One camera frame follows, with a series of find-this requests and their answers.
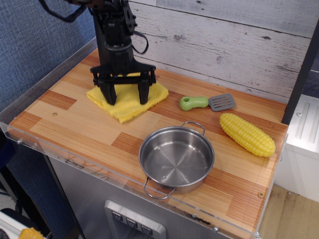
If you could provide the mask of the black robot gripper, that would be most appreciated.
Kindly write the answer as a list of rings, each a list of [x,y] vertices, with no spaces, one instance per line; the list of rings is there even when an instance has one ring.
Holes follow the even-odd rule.
[[[132,48],[120,52],[98,49],[98,53],[100,65],[92,67],[90,72],[93,74],[94,84],[99,85],[107,103],[112,106],[116,103],[114,84],[138,83],[140,104],[146,104],[149,87],[156,82],[156,67],[135,60]]]

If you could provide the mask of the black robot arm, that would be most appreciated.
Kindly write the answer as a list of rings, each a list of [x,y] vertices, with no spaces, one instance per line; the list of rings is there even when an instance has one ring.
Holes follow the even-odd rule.
[[[91,68],[93,81],[106,101],[116,103],[115,85],[136,84],[140,103],[146,104],[149,87],[156,82],[153,65],[138,62],[134,58],[136,50],[131,37],[135,31],[136,16],[132,13],[127,0],[71,0],[89,9],[96,32],[100,65]]]

